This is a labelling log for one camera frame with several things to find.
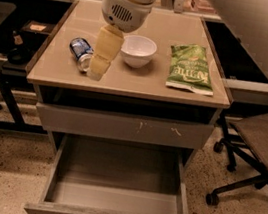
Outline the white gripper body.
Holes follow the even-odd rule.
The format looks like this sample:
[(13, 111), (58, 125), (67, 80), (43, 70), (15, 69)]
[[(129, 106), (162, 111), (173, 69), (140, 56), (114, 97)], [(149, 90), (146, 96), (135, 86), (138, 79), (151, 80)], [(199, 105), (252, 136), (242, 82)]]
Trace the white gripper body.
[(137, 30), (149, 15), (154, 0), (102, 0), (106, 22), (124, 33)]

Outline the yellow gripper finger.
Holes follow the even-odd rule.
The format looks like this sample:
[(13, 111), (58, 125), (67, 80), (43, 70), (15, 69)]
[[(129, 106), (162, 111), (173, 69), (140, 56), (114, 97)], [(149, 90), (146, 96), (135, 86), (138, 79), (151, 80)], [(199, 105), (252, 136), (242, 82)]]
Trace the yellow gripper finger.
[(123, 43), (123, 33), (117, 27), (106, 25), (100, 29), (94, 53), (89, 62), (87, 71), (89, 78), (100, 80), (105, 75), (112, 60), (120, 52)]

